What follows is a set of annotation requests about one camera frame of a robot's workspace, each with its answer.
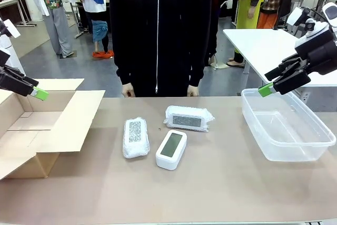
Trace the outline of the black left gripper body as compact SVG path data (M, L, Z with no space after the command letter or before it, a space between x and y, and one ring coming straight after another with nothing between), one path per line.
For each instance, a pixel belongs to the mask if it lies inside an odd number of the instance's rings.
M6 62L10 58L11 54L8 50L1 48L0 49L0 67L4 67Z

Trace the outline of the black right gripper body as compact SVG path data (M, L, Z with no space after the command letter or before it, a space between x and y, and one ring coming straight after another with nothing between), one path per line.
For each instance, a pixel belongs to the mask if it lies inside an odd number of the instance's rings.
M329 27L315 35L299 38L295 50L305 62L306 74L317 72L326 75L336 70L336 43Z

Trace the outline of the person's right hand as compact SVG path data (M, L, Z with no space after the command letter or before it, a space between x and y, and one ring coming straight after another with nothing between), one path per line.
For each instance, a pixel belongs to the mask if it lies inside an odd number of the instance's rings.
M124 97L135 97L134 88L131 83L122 85L122 94Z

